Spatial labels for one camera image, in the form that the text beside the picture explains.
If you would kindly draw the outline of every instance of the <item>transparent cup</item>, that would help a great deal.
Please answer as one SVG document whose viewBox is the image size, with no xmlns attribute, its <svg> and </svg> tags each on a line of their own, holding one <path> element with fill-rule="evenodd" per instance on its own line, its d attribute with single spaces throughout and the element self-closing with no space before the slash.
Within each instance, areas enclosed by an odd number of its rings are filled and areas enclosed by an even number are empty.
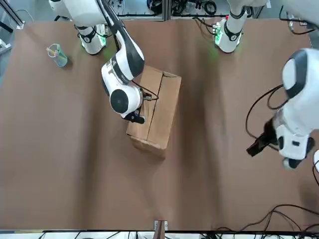
<svg viewBox="0 0 319 239">
<path fill-rule="evenodd" d="M 58 67 L 63 67 L 66 65 L 66 63 L 68 62 L 68 58 L 62 51 L 59 44 L 52 44 L 47 50 L 49 57 L 54 60 L 55 64 Z"/>
</svg>

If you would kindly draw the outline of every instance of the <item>robotic arm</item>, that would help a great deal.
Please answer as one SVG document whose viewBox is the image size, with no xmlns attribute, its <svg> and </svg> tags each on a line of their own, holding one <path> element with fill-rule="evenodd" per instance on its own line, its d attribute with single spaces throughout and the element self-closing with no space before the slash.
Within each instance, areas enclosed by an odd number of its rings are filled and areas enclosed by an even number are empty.
<svg viewBox="0 0 319 239">
<path fill-rule="evenodd" d="M 145 119 L 140 116 L 139 110 L 144 94 L 131 82 L 142 73 L 144 56 L 106 0 L 50 0 L 50 4 L 55 11 L 60 9 L 58 15 L 66 15 L 74 21 L 81 39 L 87 43 L 86 49 L 93 49 L 96 47 L 90 46 L 99 45 L 100 41 L 94 27 L 104 23 L 108 25 L 120 42 L 121 49 L 102 67 L 104 89 L 110 96 L 112 109 L 122 118 L 144 123 Z"/>
<path fill-rule="evenodd" d="M 319 2 L 283 0 L 289 13 L 319 25 Z M 287 102 L 265 123 L 264 132 L 247 149 L 254 156 L 267 145 L 279 147 L 284 166 L 295 169 L 314 147 L 310 133 L 319 129 L 319 51 L 301 49 L 286 62 L 282 71 Z"/>
</svg>

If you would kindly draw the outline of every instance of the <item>black cable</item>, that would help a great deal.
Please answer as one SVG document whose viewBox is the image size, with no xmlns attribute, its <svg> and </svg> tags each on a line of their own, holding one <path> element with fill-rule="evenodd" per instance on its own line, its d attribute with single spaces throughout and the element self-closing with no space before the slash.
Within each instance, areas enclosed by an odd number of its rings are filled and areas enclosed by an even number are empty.
<svg viewBox="0 0 319 239">
<path fill-rule="evenodd" d="M 281 9 L 280 9 L 280 12 L 279 12 L 279 19 L 281 20 L 281 21 L 292 21 L 292 22 L 306 22 L 307 24 L 309 24 L 309 25 L 312 25 L 310 22 L 308 22 L 308 21 L 305 21 L 305 20 L 299 20 L 299 19 L 290 19 L 290 18 L 283 18 L 283 17 L 281 17 L 282 16 L 282 12 L 283 12 L 283 9 L 284 9 L 284 6 L 282 5 L 281 6 Z M 312 29 L 312 30 L 309 30 L 309 31 L 306 31 L 306 32 L 294 32 L 293 30 L 291 30 L 291 32 L 293 33 L 293 34 L 295 34 L 295 35 L 303 35 L 303 34 L 307 34 L 307 33 L 309 33 L 309 32 L 312 32 L 312 31 L 314 31 L 315 29 Z"/>
<path fill-rule="evenodd" d="M 255 135 L 253 135 L 253 134 L 248 130 L 248 119 L 249 119 L 249 115 L 250 115 L 251 111 L 253 110 L 253 108 L 255 107 L 255 105 L 256 105 L 262 98 L 264 98 L 266 95 L 270 94 L 271 92 L 278 90 L 278 89 L 281 88 L 282 86 L 283 86 L 283 85 L 281 84 L 281 85 L 278 85 L 278 86 L 272 88 L 271 90 L 267 91 L 267 92 L 264 93 L 262 96 L 260 96 L 260 97 L 252 104 L 252 106 L 250 107 L 250 109 L 249 109 L 249 111 L 248 111 L 248 113 L 247 113 L 247 116 L 246 116 L 245 129 L 246 129 L 247 134 L 248 134 L 249 136 L 251 136 L 252 138 L 257 139 L 257 137 L 256 137 Z M 273 146 L 270 145 L 270 144 L 268 144 L 267 146 L 269 146 L 270 148 L 272 148 L 272 149 L 275 150 L 275 151 L 278 151 L 277 148 L 273 147 Z"/>
<path fill-rule="evenodd" d="M 94 27 L 92 27 L 92 29 L 93 29 L 93 31 L 94 31 L 96 34 L 98 34 L 98 35 L 101 36 L 101 37 L 108 38 L 108 37 L 112 36 L 112 34 L 111 34 L 111 35 L 101 35 L 101 34 L 99 34 L 99 33 L 94 29 Z"/>
<path fill-rule="evenodd" d="M 285 100 L 285 102 L 283 102 L 281 105 L 279 105 L 279 106 L 277 106 L 277 107 L 272 107 L 272 106 L 270 105 L 270 99 L 271 99 L 271 97 L 273 96 L 273 94 L 274 94 L 277 90 L 279 90 L 279 89 L 282 88 L 282 87 L 283 87 L 283 85 L 281 85 L 280 87 L 278 87 L 276 90 L 272 91 L 272 92 L 270 93 L 270 95 L 268 96 L 267 106 L 268 106 L 269 109 L 271 109 L 271 110 L 278 110 L 278 109 L 280 109 L 282 106 L 284 106 L 284 105 L 288 102 L 288 100 Z"/>
<path fill-rule="evenodd" d="M 205 20 L 201 20 L 199 17 L 193 17 L 193 19 L 198 20 L 200 23 L 204 24 L 207 27 L 213 28 L 213 26 L 211 24 L 208 24 L 205 22 Z"/>
<path fill-rule="evenodd" d="M 200 24 L 202 24 L 202 22 L 203 22 L 203 24 L 205 25 L 206 30 L 207 30 L 210 34 L 213 35 L 214 33 L 208 29 L 208 26 L 207 26 L 207 25 L 209 25 L 209 24 L 205 22 L 205 19 L 204 19 L 204 18 L 202 19 L 202 21 L 200 22 Z"/>
<path fill-rule="evenodd" d="M 311 30 L 309 30 L 309 31 L 304 31 L 304 32 L 295 32 L 293 29 L 291 29 L 290 27 L 289 27 L 289 30 L 294 34 L 294 35 L 305 35 L 305 34 L 308 34 L 308 33 L 310 33 L 310 32 L 313 32 L 313 31 L 315 31 L 315 29 L 311 29 Z"/>
<path fill-rule="evenodd" d="M 45 234 L 46 234 L 46 232 L 42 233 L 42 235 L 41 235 L 41 236 L 39 236 L 39 238 L 38 238 L 38 239 L 42 239 L 42 237 L 43 237 Z"/>
<path fill-rule="evenodd" d="M 301 227 L 294 220 L 292 220 L 290 217 L 288 217 L 286 214 L 279 212 L 277 210 L 274 210 L 274 213 L 281 215 L 284 219 L 287 220 L 287 222 L 289 222 L 289 220 L 290 220 L 293 224 L 295 224 L 298 227 L 299 231 L 301 231 Z"/>
<path fill-rule="evenodd" d="M 106 239 L 110 239 L 111 237 L 114 237 L 115 235 L 119 234 L 120 232 L 114 233 L 112 235 L 110 235 L 109 237 L 107 237 Z"/>
<path fill-rule="evenodd" d="M 74 238 L 74 239 L 77 239 L 77 238 L 78 238 L 78 236 L 81 234 L 81 232 L 82 232 L 82 231 L 79 231 L 79 233 L 75 236 L 75 238 Z"/>
<path fill-rule="evenodd" d="M 209 10 L 209 9 L 208 9 L 209 6 L 212 6 L 214 10 L 213 10 L 213 11 Z M 209 14 L 209 15 L 211 15 L 211 16 L 215 15 L 215 13 L 217 12 L 216 3 L 215 3 L 214 1 L 212 1 L 212 0 L 206 1 L 205 4 L 204 4 L 204 10 L 205 10 L 205 12 L 206 12 L 207 14 Z"/>
<path fill-rule="evenodd" d="M 154 96 L 156 96 L 155 99 L 150 99 L 150 100 L 146 100 L 146 101 L 157 101 L 157 100 L 159 99 L 159 96 L 158 96 L 157 94 L 155 94 L 153 91 L 150 91 L 149 89 L 147 89 L 147 88 L 145 88 L 145 87 L 139 85 L 139 84 L 136 83 L 134 80 L 132 80 L 132 82 L 133 82 L 135 85 L 137 85 L 138 87 L 142 88 L 143 90 L 148 91 L 148 92 L 150 92 L 151 94 L 153 94 Z"/>
<path fill-rule="evenodd" d="M 319 187 L 319 182 L 318 182 L 318 179 L 317 179 L 317 177 L 316 177 L 316 175 L 315 175 L 315 169 L 317 170 L 317 168 L 316 168 L 316 164 L 317 164 L 317 163 L 319 163 L 319 161 L 317 161 L 317 162 L 314 163 L 314 165 L 313 165 L 313 175 L 314 175 L 315 181 L 316 181 L 316 183 L 317 183 L 317 186 Z"/>
</svg>

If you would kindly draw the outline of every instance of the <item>brown table surface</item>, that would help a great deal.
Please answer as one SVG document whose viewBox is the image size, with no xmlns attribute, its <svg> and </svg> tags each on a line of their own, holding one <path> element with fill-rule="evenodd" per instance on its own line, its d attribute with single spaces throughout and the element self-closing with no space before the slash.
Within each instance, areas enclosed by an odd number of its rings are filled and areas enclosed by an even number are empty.
<svg viewBox="0 0 319 239">
<path fill-rule="evenodd" d="M 167 158 L 135 149 L 111 110 L 100 72 L 111 40 L 90 56 L 70 22 L 26 25 L 0 88 L 0 228 L 152 230 L 167 220 L 169 230 L 238 230 L 277 204 L 319 210 L 311 157 L 295 171 L 272 149 L 251 158 L 244 125 L 252 103 L 281 83 L 289 56 L 310 46 L 307 36 L 293 36 L 286 22 L 249 20 L 236 52 L 224 54 L 194 20 L 126 27 L 146 64 L 182 77 Z M 72 64 L 54 65 L 52 43 Z M 272 103 L 283 99 L 279 91 Z M 260 102 L 250 130 L 260 134 L 272 115 Z M 318 222 L 281 211 L 302 227 Z M 274 215 L 269 230 L 292 229 Z"/>
</svg>

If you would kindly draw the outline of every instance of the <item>cardboard box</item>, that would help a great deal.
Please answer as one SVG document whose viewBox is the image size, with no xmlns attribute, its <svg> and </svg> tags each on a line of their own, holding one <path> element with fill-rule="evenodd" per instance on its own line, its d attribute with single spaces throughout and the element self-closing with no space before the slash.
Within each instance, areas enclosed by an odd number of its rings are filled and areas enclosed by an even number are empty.
<svg viewBox="0 0 319 239">
<path fill-rule="evenodd" d="M 173 123 L 181 77 L 145 66 L 140 85 L 158 94 L 157 101 L 144 101 L 144 124 L 129 122 L 127 135 L 136 148 L 165 157 Z"/>
</svg>

